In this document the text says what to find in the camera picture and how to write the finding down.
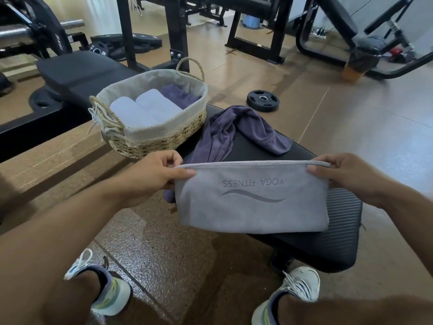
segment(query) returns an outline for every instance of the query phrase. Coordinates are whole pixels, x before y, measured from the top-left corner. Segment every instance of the person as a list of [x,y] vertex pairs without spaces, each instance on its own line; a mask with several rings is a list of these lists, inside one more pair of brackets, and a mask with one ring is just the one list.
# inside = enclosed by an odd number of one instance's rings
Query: person
[[[334,168],[309,165],[308,172],[387,211],[433,274],[433,202],[355,155],[316,159],[332,163]],[[181,162],[175,151],[151,153],[121,174],[0,236],[2,324],[37,320],[38,324],[78,325],[86,321],[90,309],[107,316],[120,312],[129,298],[129,286],[91,264],[91,254],[85,248],[120,209],[138,205],[160,189],[172,188],[173,180],[194,176],[192,170],[172,168]],[[291,271],[270,299],[254,311],[252,325],[433,324],[431,301],[404,296],[318,301],[319,289],[314,269]]]

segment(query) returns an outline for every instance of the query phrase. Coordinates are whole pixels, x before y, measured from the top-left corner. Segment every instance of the basket handle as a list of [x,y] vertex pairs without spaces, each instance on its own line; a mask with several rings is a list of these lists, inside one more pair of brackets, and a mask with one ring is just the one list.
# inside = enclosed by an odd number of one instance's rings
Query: basket handle
[[125,125],[120,120],[120,118],[118,118],[117,115],[105,103],[103,103],[102,101],[100,101],[98,98],[94,96],[90,96],[89,100],[94,106],[96,104],[100,105],[107,112],[107,114],[111,116],[111,118],[116,120],[117,123],[113,123],[115,126],[118,126],[119,129],[123,129],[125,127]]
[[[187,60],[191,60],[191,61],[193,61],[194,63],[196,63],[196,64],[198,65],[198,68],[200,69],[200,72],[201,72],[201,79],[200,79],[199,77],[195,76],[195,75],[192,75],[191,73],[188,73],[188,72],[184,72],[184,71],[182,71],[182,70],[179,70],[179,68],[181,67],[181,64],[182,64],[184,61],[187,61]],[[193,59],[193,58],[185,57],[185,58],[182,58],[181,60],[179,60],[179,62],[177,63],[177,66],[176,66],[176,70],[177,70],[179,73],[182,73],[182,74],[185,74],[185,75],[191,76],[191,77],[193,77],[193,78],[196,78],[196,79],[199,80],[199,81],[204,82],[204,70],[203,70],[203,67],[200,65],[200,63],[199,63],[197,60],[195,60],[195,59]]]

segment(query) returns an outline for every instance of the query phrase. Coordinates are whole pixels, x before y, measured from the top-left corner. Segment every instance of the forearm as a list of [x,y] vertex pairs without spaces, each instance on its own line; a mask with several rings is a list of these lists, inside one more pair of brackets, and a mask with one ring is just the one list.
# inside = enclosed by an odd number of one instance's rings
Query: forearm
[[383,197],[384,210],[433,276],[433,202],[403,184],[393,184]]
[[119,209],[115,187],[103,181],[0,236],[0,319],[33,317]]

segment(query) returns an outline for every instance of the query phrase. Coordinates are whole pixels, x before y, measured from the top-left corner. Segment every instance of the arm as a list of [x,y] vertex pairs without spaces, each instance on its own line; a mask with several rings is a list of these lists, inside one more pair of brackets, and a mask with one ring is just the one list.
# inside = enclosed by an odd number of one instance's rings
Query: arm
[[194,175],[168,168],[181,162],[174,151],[151,153],[0,236],[0,319],[7,324],[34,319],[77,256],[119,210],[170,188],[171,180]]
[[335,168],[309,165],[308,172],[344,187],[363,202],[384,209],[433,276],[433,202],[353,154],[322,155]]

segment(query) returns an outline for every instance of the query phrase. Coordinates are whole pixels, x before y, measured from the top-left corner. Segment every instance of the crumpled purple towel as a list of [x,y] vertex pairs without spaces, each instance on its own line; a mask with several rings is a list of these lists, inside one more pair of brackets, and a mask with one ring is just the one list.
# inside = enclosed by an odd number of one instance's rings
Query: crumpled purple towel
[[[281,155],[292,146],[293,140],[278,134],[252,108],[231,106],[213,115],[206,124],[203,137],[184,164],[221,162],[232,151],[236,130],[267,151]],[[174,191],[164,191],[169,203],[175,202]]]
[[186,109],[189,105],[192,105],[201,98],[201,96],[197,97],[183,91],[176,83],[162,87],[159,92],[181,109]]

